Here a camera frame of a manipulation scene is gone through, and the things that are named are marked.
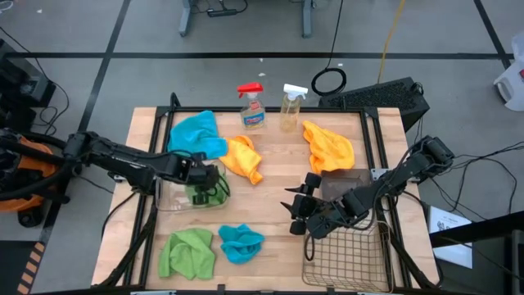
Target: cleaning spray bottle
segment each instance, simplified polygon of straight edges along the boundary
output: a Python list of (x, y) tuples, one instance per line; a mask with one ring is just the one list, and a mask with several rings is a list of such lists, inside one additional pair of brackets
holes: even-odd
[(298, 122), (298, 113), (300, 112), (300, 99), (297, 97), (308, 93), (308, 89), (290, 84), (284, 84), (284, 99), (280, 109), (280, 130), (283, 132), (292, 132), (296, 130)]
[(247, 106), (240, 110), (240, 117), (242, 124), (246, 129), (257, 129), (264, 126), (265, 123), (265, 108), (256, 97), (258, 93), (264, 91), (264, 87), (260, 83), (248, 83), (237, 87), (240, 93), (238, 98), (242, 98), (244, 93), (247, 93)]

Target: white paper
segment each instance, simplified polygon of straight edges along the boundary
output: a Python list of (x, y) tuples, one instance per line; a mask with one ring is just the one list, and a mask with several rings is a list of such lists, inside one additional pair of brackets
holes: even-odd
[[(471, 224), (471, 221), (462, 216), (457, 216), (433, 206), (430, 209), (428, 224), (430, 233), (469, 224)], [(473, 267), (472, 249), (464, 245), (438, 247), (434, 248), (433, 252), (435, 253), (436, 258), (469, 269)]]

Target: blue cloth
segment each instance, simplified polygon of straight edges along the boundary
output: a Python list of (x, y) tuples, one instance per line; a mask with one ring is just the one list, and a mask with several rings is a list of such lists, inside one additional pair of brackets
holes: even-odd
[(207, 159), (216, 159), (228, 153), (228, 143), (219, 137), (212, 111), (203, 111), (183, 120), (172, 128), (170, 135), (168, 152), (205, 152)]
[(243, 264), (251, 260), (260, 251), (264, 236), (252, 231), (247, 225), (237, 228), (222, 225), (219, 235), (224, 241), (220, 246), (228, 260), (234, 264)]

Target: clear glass bowl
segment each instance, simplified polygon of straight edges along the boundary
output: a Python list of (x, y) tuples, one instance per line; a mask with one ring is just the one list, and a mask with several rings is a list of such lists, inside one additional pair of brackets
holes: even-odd
[(156, 181), (156, 208), (159, 211), (188, 211), (225, 206), (229, 199), (229, 186), (226, 169), (221, 161), (204, 161), (205, 165), (213, 164), (219, 168), (221, 180), (214, 188), (206, 191), (208, 202), (202, 205), (193, 204), (197, 192), (192, 185), (175, 184), (163, 179)]

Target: white spray nozzle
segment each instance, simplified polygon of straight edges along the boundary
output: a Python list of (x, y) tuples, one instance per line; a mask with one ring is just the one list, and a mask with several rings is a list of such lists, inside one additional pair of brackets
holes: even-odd
[(297, 96), (302, 96), (305, 99), (305, 95), (308, 93), (308, 89), (300, 86), (291, 84), (284, 84), (284, 92), (287, 93), (289, 100), (294, 101)]

